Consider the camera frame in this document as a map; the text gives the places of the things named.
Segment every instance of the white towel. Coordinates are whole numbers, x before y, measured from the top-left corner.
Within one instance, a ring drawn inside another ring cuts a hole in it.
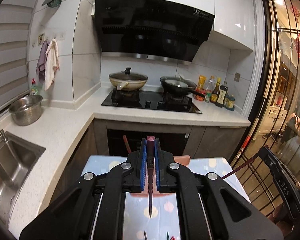
[[[59,50],[55,39],[50,42],[46,51],[46,78],[44,80],[45,90],[53,84],[54,73],[59,68]]]

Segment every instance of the black range hood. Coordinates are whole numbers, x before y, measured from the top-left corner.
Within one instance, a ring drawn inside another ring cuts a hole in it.
[[[207,41],[214,15],[165,0],[96,0],[102,55],[189,65]]]

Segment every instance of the hand towel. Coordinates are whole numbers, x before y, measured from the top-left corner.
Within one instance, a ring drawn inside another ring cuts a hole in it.
[[[46,51],[48,48],[47,41],[44,41],[42,44],[40,55],[37,63],[37,70],[36,73],[39,77],[39,82],[43,83],[46,77]]]
[[[46,78],[44,84],[47,91],[53,84],[55,71],[59,68],[59,50],[55,39],[52,39],[50,42],[46,51],[46,57]]]

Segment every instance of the gas stove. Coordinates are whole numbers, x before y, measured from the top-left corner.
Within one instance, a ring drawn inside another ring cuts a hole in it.
[[[192,98],[175,97],[167,91],[119,91],[114,88],[101,105],[202,114]]]

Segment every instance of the stainless steel sink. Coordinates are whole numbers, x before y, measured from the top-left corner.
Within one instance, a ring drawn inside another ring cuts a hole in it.
[[[9,132],[0,141],[0,219],[7,226],[19,190],[45,148]]]

